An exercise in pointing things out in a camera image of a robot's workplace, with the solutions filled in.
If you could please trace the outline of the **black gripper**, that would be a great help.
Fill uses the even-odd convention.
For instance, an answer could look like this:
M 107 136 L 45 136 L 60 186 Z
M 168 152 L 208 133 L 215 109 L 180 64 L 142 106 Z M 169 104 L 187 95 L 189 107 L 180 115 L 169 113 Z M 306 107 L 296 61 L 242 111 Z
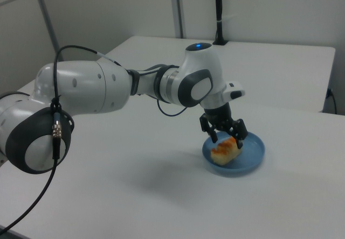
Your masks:
M 201 129 L 209 135 L 213 143 L 218 141 L 215 129 L 230 129 L 229 135 L 235 139 L 237 148 L 243 147 L 243 140 L 247 137 L 248 131 L 242 119 L 232 119 L 229 103 L 214 109 L 204 109 L 204 112 L 199 118 Z

